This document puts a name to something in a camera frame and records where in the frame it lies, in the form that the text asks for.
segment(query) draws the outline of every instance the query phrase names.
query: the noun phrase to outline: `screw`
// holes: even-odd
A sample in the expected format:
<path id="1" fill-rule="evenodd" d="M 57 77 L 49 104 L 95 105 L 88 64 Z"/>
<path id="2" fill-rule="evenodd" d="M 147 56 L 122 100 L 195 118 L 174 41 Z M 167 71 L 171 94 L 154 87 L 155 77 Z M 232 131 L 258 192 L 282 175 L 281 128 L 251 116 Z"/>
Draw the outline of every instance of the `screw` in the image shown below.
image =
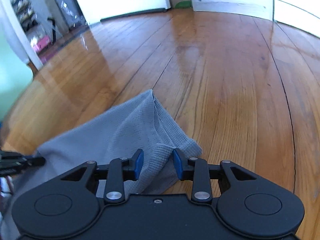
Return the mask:
<path id="1" fill-rule="evenodd" d="M 205 191 L 198 191 L 195 193 L 196 199 L 205 200 L 205 199 L 208 199 L 209 197 L 210 197 L 210 194 Z"/>
<path id="2" fill-rule="evenodd" d="M 118 191 L 110 191 L 106 194 L 106 197 L 111 200 L 116 200 L 122 197 L 122 194 Z"/>

